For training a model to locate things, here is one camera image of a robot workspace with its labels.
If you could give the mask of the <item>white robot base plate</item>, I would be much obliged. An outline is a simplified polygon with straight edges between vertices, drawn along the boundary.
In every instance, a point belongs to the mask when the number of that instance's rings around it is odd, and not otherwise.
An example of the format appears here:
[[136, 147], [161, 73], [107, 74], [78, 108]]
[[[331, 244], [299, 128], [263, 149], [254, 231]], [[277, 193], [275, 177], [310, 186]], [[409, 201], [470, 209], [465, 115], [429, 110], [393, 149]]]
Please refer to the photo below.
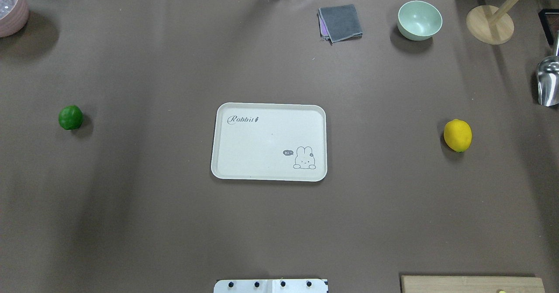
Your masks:
[[214, 293], [328, 293], [326, 279], [222, 279]]

